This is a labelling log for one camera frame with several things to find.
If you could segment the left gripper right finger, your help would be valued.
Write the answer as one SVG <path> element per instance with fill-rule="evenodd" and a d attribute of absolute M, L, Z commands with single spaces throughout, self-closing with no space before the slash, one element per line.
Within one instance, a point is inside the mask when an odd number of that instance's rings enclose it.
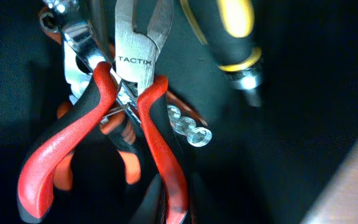
<path fill-rule="evenodd" d="M 190 220 L 192 224 L 215 223 L 214 201 L 199 173 L 190 177 Z"/>

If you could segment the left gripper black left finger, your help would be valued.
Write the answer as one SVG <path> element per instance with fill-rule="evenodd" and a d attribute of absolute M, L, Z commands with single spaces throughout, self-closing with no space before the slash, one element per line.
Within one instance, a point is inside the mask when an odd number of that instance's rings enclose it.
<path fill-rule="evenodd" d="M 160 205 L 161 189 L 162 179 L 159 174 L 156 174 L 147 189 L 143 201 L 129 220 L 129 224 L 156 223 L 157 212 Z"/>

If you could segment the dark green box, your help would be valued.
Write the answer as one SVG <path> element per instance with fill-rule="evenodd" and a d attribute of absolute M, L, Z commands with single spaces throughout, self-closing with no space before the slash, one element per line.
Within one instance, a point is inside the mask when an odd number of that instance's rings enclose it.
<path fill-rule="evenodd" d="M 41 30 L 42 1 L 0 1 L 0 223 L 20 223 L 22 161 L 70 87 L 61 47 Z M 204 118 L 205 147 L 180 139 L 211 203 L 201 223 L 299 223 L 358 158 L 358 1 L 261 1 L 262 107 L 247 105 L 194 35 L 179 1 L 156 65 Z"/>

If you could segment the red black cutting pliers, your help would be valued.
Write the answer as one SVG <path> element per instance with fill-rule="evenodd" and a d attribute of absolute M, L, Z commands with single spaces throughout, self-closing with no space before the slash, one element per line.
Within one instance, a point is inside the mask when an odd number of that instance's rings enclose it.
<path fill-rule="evenodd" d="M 137 84 L 135 101 L 147 145 L 165 186 L 165 221 L 186 221 L 189 196 L 177 159 L 180 150 L 168 118 L 168 80 L 155 74 L 155 63 L 169 35 L 173 1 L 158 0 L 147 27 L 135 31 L 135 1 L 115 5 L 115 56 L 99 38 L 82 1 L 47 1 L 57 17 L 64 41 L 92 70 L 93 76 L 71 111 L 54 124 L 24 161 L 18 184 L 20 217 L 41 222 L 53 203 L 52 173 L 57 165 L 97 126 L 106 127 L 107 112 L 125 82 Z"/>

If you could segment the orange black long-nose pliers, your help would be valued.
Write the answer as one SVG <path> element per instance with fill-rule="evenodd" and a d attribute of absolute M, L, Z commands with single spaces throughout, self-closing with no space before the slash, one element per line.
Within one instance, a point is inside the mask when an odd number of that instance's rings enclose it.
<path fill-rule="evenodd" d="M 110 43 L 110 41 L 109 51 L 114 57 L 114 46 Z M 57 117 L 62 118 L 75 104 L 73 104 L 70 99 L 63 102 L 57 109 Z M 114 106 L 118 108 L 118 111 L 108 112 L 104 115 L 100 123 L 97 124 L 96 130 L 99 133 L 103 133 L 106 137 L 105 140 L 110 141 L 117 149 L 124 162 L 126 183 L 133 185 L 138 183 L 141 179 L 141 162 L 139 159 L 142 154 L 135 147 L 137 136 L 134 131 L 132 119 L 130 119 L 129 115 L 126 113 L 127 106 L 119 105 L 117 102 L 114 103 Z"/>

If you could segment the yellow black stubby screwdriver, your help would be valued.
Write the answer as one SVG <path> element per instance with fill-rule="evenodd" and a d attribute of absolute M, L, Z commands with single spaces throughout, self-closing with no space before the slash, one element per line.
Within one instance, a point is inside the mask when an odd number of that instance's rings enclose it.
<path fill-rule="evenodd" d="M 180 0 L 197 39 L 207 45 L 232 88 L 243 91 L 250 106 L 262 106 L 262 49 L 255 41 L 253 0 Z"/>

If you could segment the silver combination wrench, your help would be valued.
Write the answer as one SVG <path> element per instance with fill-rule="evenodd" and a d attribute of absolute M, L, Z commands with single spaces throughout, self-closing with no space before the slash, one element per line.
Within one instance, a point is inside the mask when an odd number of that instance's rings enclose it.
<path fill-rule="evenodd" d="M 135 112 L 135 94 L 116 73 L 114 57 L 109 51 L 102 1 L 44 0 L 48 9 L 40 23 L 48 34 L 62 39 L 64 75 L 70 85 L 70 101 L 75 104 L 84 93 L 99 62 L 112 65 L 111 76 L 118 84 L 116 102 L 126 105 L 130 119 L 140 123 Z"/>

